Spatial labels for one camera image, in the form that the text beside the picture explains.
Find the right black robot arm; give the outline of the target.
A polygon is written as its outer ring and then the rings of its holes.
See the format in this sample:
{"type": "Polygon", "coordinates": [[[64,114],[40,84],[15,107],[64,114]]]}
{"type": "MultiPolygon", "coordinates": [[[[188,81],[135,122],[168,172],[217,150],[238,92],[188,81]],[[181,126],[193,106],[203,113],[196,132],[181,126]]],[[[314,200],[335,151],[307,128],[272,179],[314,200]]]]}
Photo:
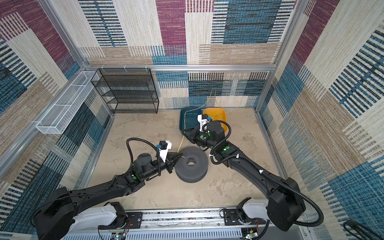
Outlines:
{"type": "Polygon", "coordinates": [[[224,164],[237,171],[254,184],[268,200],[266,206],[268,219],[280,230],[288,231],[292,225],[317,227],[324,222],[321,208],[309,197],[301,193],[297,182],[291,178],[283,179],[267,171],[251,160],[228,138],[232,133],[224,131],[223,121],[210,121],[200,128],[181,131],[191,143],[210,149],[210,159],[214,165],[224,164]],[[306,211],[306,203],[318,214],[313,222],[300,222],[298,219],[306,211]]]}

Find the yellow plastic bin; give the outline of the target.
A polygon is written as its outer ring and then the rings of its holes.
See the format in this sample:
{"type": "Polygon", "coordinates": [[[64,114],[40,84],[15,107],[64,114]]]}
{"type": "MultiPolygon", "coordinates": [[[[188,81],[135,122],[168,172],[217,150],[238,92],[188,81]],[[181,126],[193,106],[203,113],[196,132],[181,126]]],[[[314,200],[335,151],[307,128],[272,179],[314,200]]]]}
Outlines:
{"type": "Polygon", "coordinates": [[[224,109],[221,108],[207,108],[203,111],[203,114],[212,118],[212,121],[224,121],[227,122],[227,116],[224,109]]]}

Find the teal plastic bin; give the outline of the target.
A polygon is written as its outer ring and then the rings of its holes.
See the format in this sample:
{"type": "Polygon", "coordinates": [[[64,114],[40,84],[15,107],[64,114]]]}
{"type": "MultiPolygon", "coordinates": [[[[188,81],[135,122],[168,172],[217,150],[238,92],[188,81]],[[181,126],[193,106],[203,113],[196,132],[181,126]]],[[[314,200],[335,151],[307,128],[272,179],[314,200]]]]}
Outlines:
{"type": "Polygon", "coordinates": [[[203,110],[197,107],[185,107],[180,110],[179,130],[192,129],[199,127],[200,124],[197,120],[198,115],[202,115],[203,110]]]}

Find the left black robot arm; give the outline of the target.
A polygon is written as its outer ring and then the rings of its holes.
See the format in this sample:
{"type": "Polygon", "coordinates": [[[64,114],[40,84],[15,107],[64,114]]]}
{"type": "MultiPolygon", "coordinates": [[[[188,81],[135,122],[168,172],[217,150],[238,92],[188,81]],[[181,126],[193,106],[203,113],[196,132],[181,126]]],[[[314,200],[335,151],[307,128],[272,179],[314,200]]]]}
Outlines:
{"type": "Polygon", "coordinates": [[[129,138],[126,145],[128,146],[131,141],[149,145],[155,150],[155,157],[143,153],[135,159],[133,152],[129,150],[131,163],[125,173],[93,187],[71,191],[62,187],[53,191],[31,217],[38,239],[61,239],[74,225],[75,216],[105,201],[137,192],[146,181],[161,176],[163,170],[171,173],[178,160],[183,157],[182,153],[168,152],[166,141],[161,141],[155,146],[140,138],[129,138]]]}

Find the dark grey spool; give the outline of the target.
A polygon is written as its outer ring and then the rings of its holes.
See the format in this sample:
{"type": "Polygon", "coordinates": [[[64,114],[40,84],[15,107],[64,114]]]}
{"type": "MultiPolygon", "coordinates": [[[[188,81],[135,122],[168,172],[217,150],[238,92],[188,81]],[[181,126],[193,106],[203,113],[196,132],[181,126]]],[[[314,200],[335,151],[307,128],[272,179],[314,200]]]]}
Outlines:
{"type": "Polygon", "coordinates": [[[180,180],[185,183],[197,183],[208,172],[209,160],[205,152],[198,147],[186,147],[180,150],[183,156],[175,165],[180,180]]]}

